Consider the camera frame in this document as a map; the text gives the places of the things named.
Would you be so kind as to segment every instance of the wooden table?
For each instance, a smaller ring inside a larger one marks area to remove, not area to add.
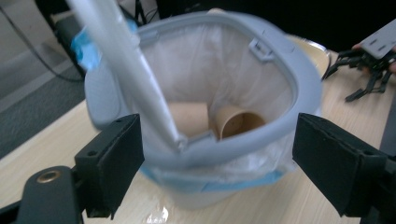
[[[368,144],[379,148],[389,107],[396,89],[393,77],[384,94],[370,94],[352,102],[344,99],[367,77],[342,67],[323,82],[322,116]],[[74,166],[74,156],[98,132],[92,127],[85,102],[0,160],[0,207],[21,198],[25,181],[55,165]],[[339,217],[306,175],[297,169],[272,186],[247,189],[201,210],[185,211],[172,205],[166,194],[140,173],[125,195],[113,221],[87,219],[86,223],[148,223],[149,216],[168,212],[166,223],[359,223]]]

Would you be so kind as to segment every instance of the trash bin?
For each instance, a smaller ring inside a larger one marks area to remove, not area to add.
[[[165,102],[205,102],[212,120],[225,105],[265,119],[232,137],[219,140],[209,130],[169,148],[142,113],[141,171],[178,205],[203,207],[238,190],[273,184],[295,168],[297,117],[319,112],[321,85],[315,66],[282,31],[247,14],[198,12],[148,24],[137,34]],[[125,83],[114,66],[119,64],[102,60],[86,76],[87,106],[99,127],[139,113],[139,106],[128,104],[133,97],[120,91]]]

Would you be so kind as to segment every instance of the gray floor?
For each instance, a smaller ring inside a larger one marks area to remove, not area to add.
[[[128,11],[134,12],[134,0],[119,2]],[[156,8],[155,0],[141,2],[145,12]],[[33,0],[0,0],[0,7],[57,74],[80,78]],[[83,82],[69,82],[55,77],[32,54],[0,13],[0,159],[84,97]]]

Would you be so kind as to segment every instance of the black robotic claw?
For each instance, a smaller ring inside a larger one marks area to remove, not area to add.
[[[304,113],[299,114],[292,155],[340,216],[364,217],[364,223],[396,223],[393,155],[329,120]]]
[[[22,199],[0,208],[0,223],[84,223],[113,219],[144,161],[140,117],[112,122],[76,156],[76,166],[54,166],[32,175]]]
[[[357,100],[372,92],[385,92],[387,83],[392,73],[388,70],[389,64],[396,60],[396,52],[390,51],[382,59],[376,59],[363,49],[351,49],[342,51],[338,54],[338,58],[335,63],[327,70],[322,80],[328,78],[334,74],[339,66],[349,65],[350,68],[358,68],[361,70],[363,67],[367,67],[371,73],[369,82],[367,83],[366,89],[358,89],[354,93],[348,95],[346,98],[347,102]]]

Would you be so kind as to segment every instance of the black cable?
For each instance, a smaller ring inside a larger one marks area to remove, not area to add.
[[[148,20],[148,23],[151,23],[152,19],[154,19],[155,15],[157,15],[158,9],[155,10],[154,14],[152,14],[152,17]]]
[[[3,10],[3,8],[0,6],[0,11],[3,13],[3,15],[6,17],[7,21],[11,25],[11,27],[14,29],[15,33],[21,38],[23,43],[27,46],[27,48],[37,57],[37,59],[56,77],[63,79],[65,81],[69,82],[82,82],[84,79],[73,79],[69,77],[63,77],[60,74],[56,73],[44,60],[43,58],[38,54],[38,52],[35,50],[35,47],[30,43],[30,41],[27,39],[27,37],[23,34],[20,28],[18,28],[17,25],[12,21],[12,19],[8,16],[8,14]]]
[[[158,10],[157,7],[155,7],[155,8],[153,8],[153,9],[149,10],[149,11],[146,13],[145,17],[148,18],[148,17],[149,17],[149,14],[151,14],[151,13],[153,13],[153,12],[155,13],[155,11],[157,11],[157,10]]]

